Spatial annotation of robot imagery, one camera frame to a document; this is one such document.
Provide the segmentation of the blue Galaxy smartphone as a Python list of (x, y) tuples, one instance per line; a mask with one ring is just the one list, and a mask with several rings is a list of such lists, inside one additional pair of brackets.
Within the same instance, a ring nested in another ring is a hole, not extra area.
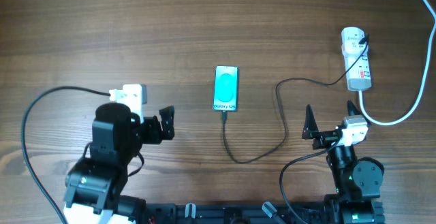
[(238, 68), (237, 66), (216, 66), (213, 94), (213, 110), (237, 110)]

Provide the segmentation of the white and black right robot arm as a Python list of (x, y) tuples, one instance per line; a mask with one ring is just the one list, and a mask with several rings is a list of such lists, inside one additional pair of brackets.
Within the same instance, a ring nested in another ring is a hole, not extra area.
[(370, 122), (351, 102), (348, 115), (330, 131), (318, 129), (310, 105), (306, 106), (302, 138), (312, 139), (312, 147), (326, 149), (336, 193), (324, 197), (327, 223), (385, 223), (382, 203), (377, 199), (384, 179), (384, 166), (370, 157), (357, 158), (354, 146), (367, 138)]

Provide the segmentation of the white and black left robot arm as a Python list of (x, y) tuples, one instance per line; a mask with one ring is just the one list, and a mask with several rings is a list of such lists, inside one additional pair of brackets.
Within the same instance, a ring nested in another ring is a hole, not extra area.
[(63, 213), (68, 223), (152, 223), (146, 202), (122, 195), (132, 175), (128, 165), (145, 144), (174, 137), (174, 107), (140, 118), (121, 103), (95, 111), (91, 143), (65, 179)]

